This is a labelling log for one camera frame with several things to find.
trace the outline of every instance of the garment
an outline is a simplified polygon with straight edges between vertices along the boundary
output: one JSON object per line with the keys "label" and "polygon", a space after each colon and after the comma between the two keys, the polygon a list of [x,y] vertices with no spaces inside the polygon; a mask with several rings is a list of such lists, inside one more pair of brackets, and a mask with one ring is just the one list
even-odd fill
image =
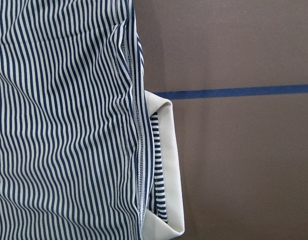
{"label": "garment", "polygon": [[133,1],[0,0],[0,239],[147,238],[143,78]]}

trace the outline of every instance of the striped shirt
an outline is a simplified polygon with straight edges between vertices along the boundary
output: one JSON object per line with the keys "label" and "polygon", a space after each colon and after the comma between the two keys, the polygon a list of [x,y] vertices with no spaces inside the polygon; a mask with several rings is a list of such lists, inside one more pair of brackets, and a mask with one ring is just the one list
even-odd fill
{"label": "striped shirt", "polygon": [[142,239],[143,67],[132,0],[0,0],[0,239]]}

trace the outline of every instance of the folded cuff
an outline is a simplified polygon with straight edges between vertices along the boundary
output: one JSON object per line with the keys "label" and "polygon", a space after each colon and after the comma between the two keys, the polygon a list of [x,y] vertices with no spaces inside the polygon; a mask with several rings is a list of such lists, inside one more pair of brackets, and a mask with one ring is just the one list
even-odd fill
{"label": "folded cuff", "polygon": [[145,91],[145,97],[149,116],[157,112],[158,117],[168,223],[147,209],[142,228],[142,237],[144,240],[169,240],[182,235],[185,230],[173,105],[170,100],[148,91]]}

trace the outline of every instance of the brown background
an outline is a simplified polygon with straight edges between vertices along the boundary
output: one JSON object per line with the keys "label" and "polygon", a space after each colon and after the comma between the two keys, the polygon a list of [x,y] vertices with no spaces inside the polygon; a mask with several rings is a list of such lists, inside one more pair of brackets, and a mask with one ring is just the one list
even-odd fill
{"label": "brown background", "polygon": [[[135,0],[150,92],[308,84],[308,0]],[[173,100],[184,240],[308,240],[308,93]]]}

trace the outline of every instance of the blue tape strip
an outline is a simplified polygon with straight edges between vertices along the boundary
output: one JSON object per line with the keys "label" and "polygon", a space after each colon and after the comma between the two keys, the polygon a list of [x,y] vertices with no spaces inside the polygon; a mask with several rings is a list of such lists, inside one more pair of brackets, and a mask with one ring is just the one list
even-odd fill
{"label": "blue tape strip", "polygon": [[308,94],[308,84],[223,88],[223,89],[190,90],[190,91],[166,91],[166,92],[155,92],[155,94],[162,98],[170,100],[282,95],[282,94]]}

